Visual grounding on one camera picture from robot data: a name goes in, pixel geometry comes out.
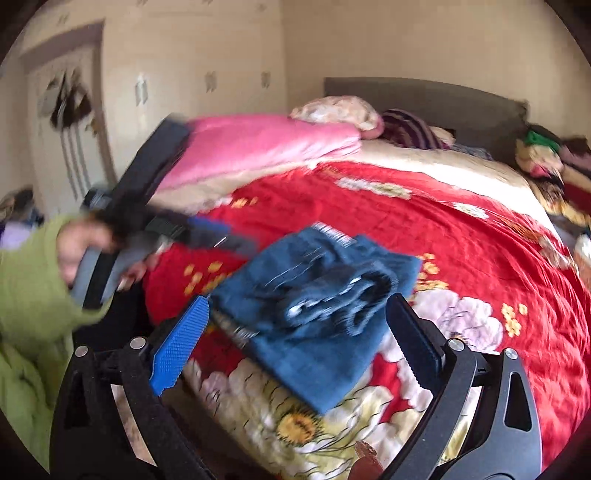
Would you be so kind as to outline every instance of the striped pillow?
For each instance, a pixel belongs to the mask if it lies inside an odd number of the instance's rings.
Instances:
[[[386,110],[382,138],[397,147],[419,148],[421,150],[445,149],[446,146],[433,133],[433,130],[419,117],[404,110]]]

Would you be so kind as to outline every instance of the green sleeve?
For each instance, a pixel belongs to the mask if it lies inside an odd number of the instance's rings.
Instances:
[[[98,322],[109,307],[83,310],[60,277],[57,234],[70,219],[52,220],[19,250],[0,252],[0,336],[37,367],[49,405],[72,354],[72,331]]]

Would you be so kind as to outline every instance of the door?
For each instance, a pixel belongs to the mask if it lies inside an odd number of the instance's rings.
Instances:
[[[92,185],[106,183],[105,162],[99,147],[104,135],[100,105],[95,96],[96,47],[79,47],[61,57],[39,66],[28,75],[29,125],[33,167],[47,215],[71,213],[78,210],[84,195]],[[76,84],[77,112],[80,117],[67,122],[63,128],[52,125],[50,115],[41,109],[41,100],[50,82],[65,90]],[[80,101],[86,93],[88,103]]]

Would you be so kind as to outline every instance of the green sweater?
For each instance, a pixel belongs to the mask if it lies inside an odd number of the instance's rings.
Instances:
[[[0,408],[23,444],[49,469],[51,418],[72,355],[72,331],[106,309],[76,305],[57,264],[59,218],[16,251],[0,251]]]

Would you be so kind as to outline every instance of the blue cloth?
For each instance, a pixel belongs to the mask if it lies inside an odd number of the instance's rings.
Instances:
[[[248,354],[324,414],[371,363],[388,329],[386,301],[410,296],[420,268],[416,257],[317,224],[260,253],[210,302],[246,329]]]
[[[459,153],[465,153],[466,155],[471,155],[472,157],[481,158],[482,160],[495,161],[486,148],[467,147],[465,145],[455,143],[452,145],[452,150]]]

